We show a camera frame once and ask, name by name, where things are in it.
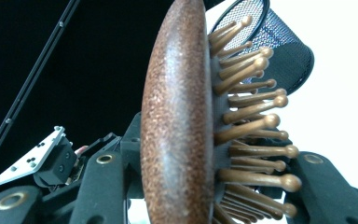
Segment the bolt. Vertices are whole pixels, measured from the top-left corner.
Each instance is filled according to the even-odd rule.
[[[60,171],[60,173],[62,173],[64,169],[65,169],[65,167],[64,167],[63,165],[60,165],[60,167],[59,167],[59,170],[58,170],[58,171]]]

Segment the bristle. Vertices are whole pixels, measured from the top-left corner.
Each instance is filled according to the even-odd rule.
[[[260,75],[263,74],[260,74],[259,71],[266,69],[268,66],[269,60],[267,58],[258,58],[250,66],[246,67],[237,74],[227,78],[226,80],[215,86],[213,90],[217,95],[222,95],[223,93],[234,88],[237,84],[239,84],[246,78],[255,76],[261,77]]]
[[[232,170],[246,171],[249,173],[258,173],[272,175],[274,173],[274,168],[272,167],[260,167],[260,166],[240,166],[240,165],[231,165]]]
[[[260,102],[263,100],[270,100],[274,97],[286,95],[285,89],[277,89],[276,91],[258,93],[254,95],[244,95],[244,96],[232,96],[228,98],[229,106],[231,107],[245,107],[252,102]]]
[[[296,192],[301,187],[301,180],[295,175],[263,175],[239,170],[220,169],[218,178],[223,183],[279,187],[288,192]]]
[[[251,91],[256,91],[261,88],[274,88],[277,85],[275,79],[269,79],[264,82],[253,82],[253,83],[244,83],[238,84],[233,87],[228,93],[246,93]]]
[[[213,33],[208,34],[208,40],[210,42],[210,44],[212,45],[213,42],[215,42],[215,40],[219,40],[221,38],[219,38],[219,36],[222,37],[222,35],[229,31],[231,28],[235,27],[237,25],[236,21],[232,21],[229,24],[227,24],[226,26],[214,31]]]
[[[254,203],[263,204],[267,207],[280,211],[288,217],[294,217],[296,215],[296,208],[290,203],[278,203],[275,200],[270,199],[266,195],[256,193],[251,189],[248,189],[241,185],[227,185],[227,193],[247,199]]]
[[[259,213],[262,213],[266,218],[281,220],[283,217],[283,212],[277,211],[263,204],[251,202],[249,200],[228,193],[226,193],[225,196],[223,197],[223,202],[234,203],[234,204],[238,204],[239,206],[244,206],[249,209],[253,209]]]
[[[253,42],[252,41],[247,41],[246,43],[244,43],[243,45],[239,45],[236,48],[233,49],[226,49],[226,50],[222,50],[217,54],[217,57],[219,59],[225,59],[227,57],[230,57],[233,54],[239,53],[241,51],[243,51],[244,49],[249,49],[253,46]]]
[[[259,213],[259,212],[255,211],[255,210],[252,210],[252,209],[249,209],[249,208],[246,208],[246,207],[243,207],[243,206],[239,206],[238,204],[221,202],[220,205],[223,208],[229,208],[231,210],[240,212],[242,214],[246,214],[248,216],[255,217],[258,220],[262,220],[265,217],[262,213]]]
[[[231,111],[223,115],[223,122],[225,124],[235,123],[242,119],[247,119],[253,114],[257,114],[275,107],[287,106],[288,99],[285,95],[275,97],[273,101],[265,102],[259,105],[251,105],[245,108],[240,108],[237,111]]]
[[[213,217],[216,218],[222,224],[236,224],[235,221],[223,210],[223,208],[218,204],[213,204]]]
[[[263,119],[258,119],[249,123],[231,127],[226,131],[221,133],[214,134],[214,144],[216,146],[221,145],[230,140],[234,140],[238,137],[244,136],[246,134],[253,133],[254,131],[266,129],[266,128],[276,128],[280,123],[280,119],[276,114],[270,114],[265,116]]]
[[[275,138],[282,141],[289,139],[289,133],[287,131],[269,131],[269,130],[258,130],[248,135],[250,138]]]
[[[212,218],[212,224],[222,224],[215,217]]]
[[[287,158],[296,158],[299,154],[298,148],[293,145],[286,147],[265,147],[265,146],[249,146],[236,141],[228,149],[230,157],[273,157],[285,156]]]
[[[254,217],[248,217],[246,215],[243,215],[241,213],[231,211],[229,209],[224,208],[227,214],[229,214],[231,217],[245,223],[245,224],[251,224],[252,222],[257,222],[257,219]]]
[[[284,161],[266,161],[254,158],[233,158],[231,159],[231,166],[254,166],[254,167],[270,167],[276,171],[284,171],[286,163]]]
[[[242,63],[237,63],[237,64],[234,64],[226,69],[223,69],[220,73],[219,73],[219,76],[222,80],[226,80],[228,79],[229,77],[232,77],[234,76],[235,74],[239,73],[240,70],[243,70],[247,67],[249,67],[252,63],[253,63],[254,60],[249,60],[249,61],[245,61],[245,62],[242,62]]]
[[[214,57],[220,50],[222,50],[243,28],[249,26],[252,23],[252,17],[245,17],[241,23],[237,24],[232,30],[227,32],[225,36],[219,39],[211,47],[211,57]]]
[[[258,120],[263,119],[266,115],[264,114],[254,114],[251,117],[248,118],[248,120]]]
[[[220,60],[220,66],[222,68],[228,68],[238,63],[246,62],[248,60],[255,60],[260,57],[271,58],[274,54],[274,50],[268,47],[260,47],[258,50],[242,54],[233,58]]]

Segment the white background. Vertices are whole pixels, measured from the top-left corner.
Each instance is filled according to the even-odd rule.
[[[325,156],[358,188],[358,0],[271,0],[270,7],[315,56],[307,82],[275,111],[279,129],[300,150]],[[208,12],[210,20],[212,14],[220,16]],[[130,216],[133,224],[148,223],[142,203],[133,204]]]

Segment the speckled brown surface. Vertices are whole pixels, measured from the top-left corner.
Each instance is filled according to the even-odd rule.
[[[213,112],[201,0],[176,0],[161,25],[145,81],[141,165],[150,220],[209,223]]]

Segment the mesh basket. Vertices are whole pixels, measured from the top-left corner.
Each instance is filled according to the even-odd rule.
[[[284,88],[287,94],[291,94],[310,76],[314,64],[313,53],[275,12],[268,8],[269,3],[265,2],[267,1],[235,2],[220,17],[213,31],[231,21],[240,21],[244,16],[252,15],[254,25],[242,31],[226,46],[226,49],[235,48],[248,40],[252,40],[254,46],[238,54],[248,53],[260,47],[274,49],[274,55],[269,59],[269,67],[265,70],[265,75],[257,81],[274,78],[277,81],[274,89]],[[243,82],[252,82],[252,80],[247,79]],[[263,91],[271,91],[271,89],[259,90],[259,92]]]

